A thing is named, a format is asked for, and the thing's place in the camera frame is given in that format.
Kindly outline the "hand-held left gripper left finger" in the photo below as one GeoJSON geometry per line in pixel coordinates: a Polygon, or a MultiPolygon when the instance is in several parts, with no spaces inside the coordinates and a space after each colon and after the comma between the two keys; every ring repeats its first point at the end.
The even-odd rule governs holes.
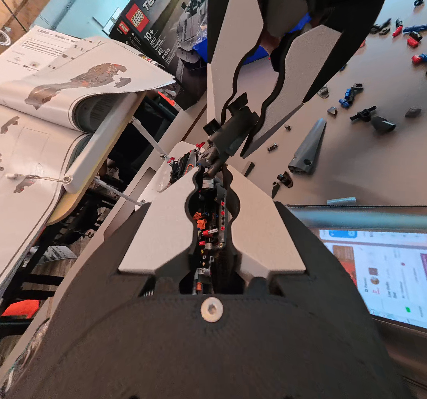
{"type": "Polygon", "coordinates": [[[197,240],[196,222],[189,211],[197,197],[204,169],[195,167],[162,192],[153,178],[143,197],[147,203],[136,211],[142,221],[118,270],[123,274],[170,278],[179,284],[190,273],[190,256],[197,240]]]}

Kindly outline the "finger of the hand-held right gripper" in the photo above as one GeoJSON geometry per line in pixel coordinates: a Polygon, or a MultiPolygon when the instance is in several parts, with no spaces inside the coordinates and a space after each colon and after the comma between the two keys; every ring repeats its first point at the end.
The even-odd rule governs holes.
{"type": "Polygon", "coordinates": [[[302,107],[340,37],[341,32],[319,25],[293,40],[284,59],[284,73],[279,74],[274,91],[261,106],[264,122],[248,137],[240,154],[242,158],[263,145],[302,107]]]}
{"type": "Polygon", "coordinates": [[[222,114],[237,92],[244,59],[256,51],[264,21],[258,0],[229,0],[212,60],[207,65],[207,122],[222,114]]]}

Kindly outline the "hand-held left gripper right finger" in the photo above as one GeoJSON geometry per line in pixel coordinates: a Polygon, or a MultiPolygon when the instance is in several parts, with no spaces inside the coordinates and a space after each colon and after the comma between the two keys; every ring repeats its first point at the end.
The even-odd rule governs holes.
{"type": "Polygon", "coordinates": [[[232,215],[231,240],[237,255],[237,273],[248,285],[254,278],[303,274],[306,266],[275,206],[273,199],[227,165],[230,190],[238,199],[232,215]]]}

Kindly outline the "small lego beam assembly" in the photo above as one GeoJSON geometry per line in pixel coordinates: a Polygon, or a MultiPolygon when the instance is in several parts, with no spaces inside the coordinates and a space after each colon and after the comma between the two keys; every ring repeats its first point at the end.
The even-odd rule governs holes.
{"type": "Polygon", "coordinates": [[[209,134],[208,147],[199,157],[199,163],[205,169],[204,179],[215,177],[259,121],[259,116],[251,111],[247,103],[248,96],[244,92],[228,105],[231,118],[222,126],[215,119],[205,125],[204,130],[209,134]]]}

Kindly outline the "grey and black lego car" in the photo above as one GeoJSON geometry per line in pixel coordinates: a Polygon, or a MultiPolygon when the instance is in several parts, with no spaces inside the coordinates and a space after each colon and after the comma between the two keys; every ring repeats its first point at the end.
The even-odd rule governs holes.
{"type": "Polygon", "coordinates": [[[234,256],[227,250],[229,212],[222,177],[203,177],[189,214],[196,222],[195,251],[189,257],[190,272],[179,283],[181,294],[227,294],[233,289],[234,256]]]}

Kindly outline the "lego set box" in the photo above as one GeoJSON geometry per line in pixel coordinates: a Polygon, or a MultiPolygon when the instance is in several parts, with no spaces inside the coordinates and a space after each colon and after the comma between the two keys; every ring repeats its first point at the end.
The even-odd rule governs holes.
{"type": "Polygon", "coordinates": [[[208,0],[130,0],[110,38],[135,48],[173,75],[183,109],[207,88],[207,63],[195,50],[206,37],[208,0]]]}

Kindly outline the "long grey lego blade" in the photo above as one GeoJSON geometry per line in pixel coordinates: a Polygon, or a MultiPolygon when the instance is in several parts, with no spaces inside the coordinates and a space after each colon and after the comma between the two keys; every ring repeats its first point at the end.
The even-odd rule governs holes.
{"type": "Polygon", "coordinates": [[[326,124],[322,118],[313,125],[288,165],[291,173],[311,175],[315,171],[326,124]]]}

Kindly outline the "scattered loose lego pieces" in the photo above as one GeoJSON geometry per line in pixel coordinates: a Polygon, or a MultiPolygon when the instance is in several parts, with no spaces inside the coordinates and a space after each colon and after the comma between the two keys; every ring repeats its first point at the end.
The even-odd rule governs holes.
{"type": "Polygon", "coordinates": [[[357,205],[426,205],[426,30],[379,34],[329,82],[330,97],[313,98],[280,138],[279,168],[290,164],[315,122],[326,126],[314,173],[292,174],[285,204],[323,205],[355,198],[357,205]]]}

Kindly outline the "lego instruction booklet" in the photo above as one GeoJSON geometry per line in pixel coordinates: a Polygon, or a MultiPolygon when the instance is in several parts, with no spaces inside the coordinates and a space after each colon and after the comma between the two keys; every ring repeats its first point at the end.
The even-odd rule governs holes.
{"type": "Polygon", "coordinates": [[[34,27],[1,53],[1,295],[61,199],[64,174],[119,101],[172,75],[131,47],[34,27]]]}

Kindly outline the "blue plastic bin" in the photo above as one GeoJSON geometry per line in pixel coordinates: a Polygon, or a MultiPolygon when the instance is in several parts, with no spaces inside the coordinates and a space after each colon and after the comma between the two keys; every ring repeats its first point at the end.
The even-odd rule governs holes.
{"type": "MultiPolygon", "coordinates": [[[[295,32],[297,30],[302,30],[305,26],[305,24],[309,23],[311,21],[311,16],[309,13],[307,13],[299,22],[298,24],[290,30],[289,33],[295,32]]],[[[198,55],[201,56],[201,58],[207,62],[207,37],[200,40],[199,43],[196,43],[193,46],[193,49],[198,53],[198,55]]],[[[243,62],[243,65],[252,63],[254,61],[257,61],[259,59],[263,59],[265,57],[270,57],[268,55],[268,52],[264,50],[261,46],[259,46],[256,50],[256,52],[252,56],[247,56],[243,62]]]]}

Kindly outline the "white book stand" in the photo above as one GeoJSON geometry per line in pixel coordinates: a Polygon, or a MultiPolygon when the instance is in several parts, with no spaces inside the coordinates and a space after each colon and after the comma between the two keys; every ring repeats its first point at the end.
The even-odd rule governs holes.
{"type": "MultiPolygon", "coordinates": [[[[156,142],[146,129],[137,127],[143,137],[154,147],[161,159],[172,153],[172,147],[179,140],[184,141],[188,132],[197,123],[199,115],[206,110],[205,92],[200,100],[188,109],[181,109],[173,118],[171,129],[163,138],[156,142]]],[[[66,193],[62,195],[50,215],[46,226],[59,223],[77,207],[90,183],[99,171],[104,160],[116,144],[125,127],[132,122],[132,117],[139,105],[147,99],[147,92],[132,92],[129,95],[119,94],[120,98],[95,134],[88,141],[83,151],[64,174],[69,180],[65,181],[66,193]]]]}

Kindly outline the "smartphone with lit screen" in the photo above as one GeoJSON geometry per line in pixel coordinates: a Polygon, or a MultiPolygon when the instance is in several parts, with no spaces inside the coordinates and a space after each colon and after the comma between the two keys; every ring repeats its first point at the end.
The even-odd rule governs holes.
{"type": "Polygon", "coordinates": [[[427,327],[426,233],[318,230],[371,315],[427,327]]]}

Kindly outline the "red fuzzy object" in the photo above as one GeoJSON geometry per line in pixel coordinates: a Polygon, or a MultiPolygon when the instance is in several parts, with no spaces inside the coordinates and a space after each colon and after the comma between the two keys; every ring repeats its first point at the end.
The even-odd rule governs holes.
{"type": "Polygon", "coordinates": [[[10,304],[3,312],[3,317],[25,317],[31,319],[39,310],[39,300],[22,300],[10,304]]]}

